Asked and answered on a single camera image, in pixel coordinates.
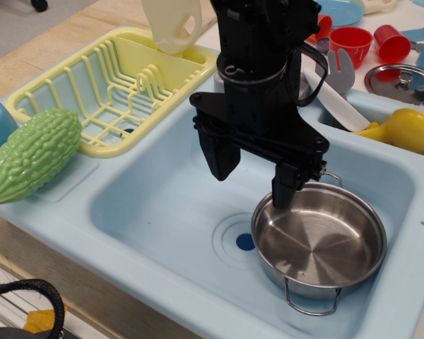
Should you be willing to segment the red cup behind arm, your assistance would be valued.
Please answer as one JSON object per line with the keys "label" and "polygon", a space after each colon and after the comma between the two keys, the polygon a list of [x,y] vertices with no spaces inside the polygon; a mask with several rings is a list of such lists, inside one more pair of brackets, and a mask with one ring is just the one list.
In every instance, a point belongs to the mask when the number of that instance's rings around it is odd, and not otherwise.
{"label": "red cup behind arm", "polygon": [[319,14],[317,19],[319,32],[311,34],[306,41],[315,44],[318,40],[327,38],[333,28],[333,19],[329,15]]}

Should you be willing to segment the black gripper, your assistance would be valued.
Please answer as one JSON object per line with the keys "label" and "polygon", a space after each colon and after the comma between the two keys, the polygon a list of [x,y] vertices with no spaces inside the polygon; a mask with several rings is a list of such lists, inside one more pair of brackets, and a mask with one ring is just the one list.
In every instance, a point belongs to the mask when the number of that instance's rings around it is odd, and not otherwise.
{"label": "black gripper", "polygon": [[298,112],[284,84],[273,88],[225,86],[224,93],[196,92],[194,127],[211,174],[224,181],[237,167],[241,150],[276,163],[275,208],[287,208],[305,182],[318,180],[328,140]]}

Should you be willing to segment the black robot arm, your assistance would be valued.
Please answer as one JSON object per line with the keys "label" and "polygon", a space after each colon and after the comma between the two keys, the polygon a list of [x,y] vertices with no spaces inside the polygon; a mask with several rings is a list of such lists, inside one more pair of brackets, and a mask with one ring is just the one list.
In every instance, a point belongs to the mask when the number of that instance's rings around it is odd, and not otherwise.
{"label": "black robot arm", "polygon": [[324,56],[307,43],[318,33],[316,1],[214,1],[222,93],[194,93],[194,126],[212,175],[224,180],[246,150],[273,162],[272,201],[288,207],[325,168],[329,142],[299,114],[303,56],[322,68]]}

